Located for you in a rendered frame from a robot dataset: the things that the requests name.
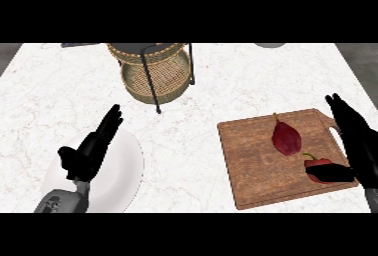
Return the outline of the white round plate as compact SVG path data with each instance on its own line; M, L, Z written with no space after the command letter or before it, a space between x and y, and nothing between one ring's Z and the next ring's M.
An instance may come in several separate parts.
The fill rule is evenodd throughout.
M84 130L68 142L77 149L90 130ZM143 152L133 134L118 128L108 146L100 170L90 182L87 213L121 213L136 196L143 177ZM54 156L41 185L41 196L53 189L75 191L75 185L66 179L66 170L60 167L60 157Z

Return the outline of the dark grey flat object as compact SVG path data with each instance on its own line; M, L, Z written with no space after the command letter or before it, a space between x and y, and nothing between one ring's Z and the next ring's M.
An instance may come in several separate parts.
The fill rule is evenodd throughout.
M69 48L69 47L78 47L78 46L88 46L88 45L97 45L100 43L60 43L62 48Z

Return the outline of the wicker tiered basket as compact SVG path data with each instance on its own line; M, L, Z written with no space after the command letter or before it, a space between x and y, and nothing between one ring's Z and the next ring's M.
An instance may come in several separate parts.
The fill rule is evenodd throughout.
M121 80L133 98L161 105L174 101L195 84L190 43L108 43L121 68Z

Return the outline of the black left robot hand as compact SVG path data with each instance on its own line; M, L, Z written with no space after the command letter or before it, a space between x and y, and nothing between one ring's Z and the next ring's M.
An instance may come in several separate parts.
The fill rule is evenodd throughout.
M109 109L97 129L88 133L77 149L62 146L57 150L66 179L90 182L100 170L108 146L122 123L119 105Z

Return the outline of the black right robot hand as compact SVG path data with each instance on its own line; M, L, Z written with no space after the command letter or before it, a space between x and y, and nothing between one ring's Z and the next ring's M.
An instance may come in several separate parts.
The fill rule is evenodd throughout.
M325 96L339 130L348 167L332 164L332 182L359 181L363 188L378 189L378 131L336 93Z

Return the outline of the dark red pointed vegetable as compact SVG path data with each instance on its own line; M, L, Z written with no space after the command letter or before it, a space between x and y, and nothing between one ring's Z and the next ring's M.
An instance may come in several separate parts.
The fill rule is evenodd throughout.
M272 135L272 143L276 150L285 155L291 156L301 150L301 136L298 131L279 120L277 114L273 114L276 125Z

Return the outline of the red bell pepper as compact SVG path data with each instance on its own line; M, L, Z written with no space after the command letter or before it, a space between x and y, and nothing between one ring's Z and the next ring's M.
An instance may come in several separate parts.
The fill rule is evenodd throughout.
M328 167L332 166L332 161L326 158L317 158L311 153L304 152L307 157L304 161L304 169L308 179L320 184L329 184L332 182L332 175L328 172Z

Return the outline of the brown wooden cutting board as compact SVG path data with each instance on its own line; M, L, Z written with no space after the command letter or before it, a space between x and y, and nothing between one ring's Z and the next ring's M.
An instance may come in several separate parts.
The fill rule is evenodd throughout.
M301 136L301 151L285 156L274 148L273 116L221 122L217 125L224 162L238 210L313 196L359 185L357 181L314 183L305 174L303 152L348 165L329 128L336 124L317 109L277 115Z

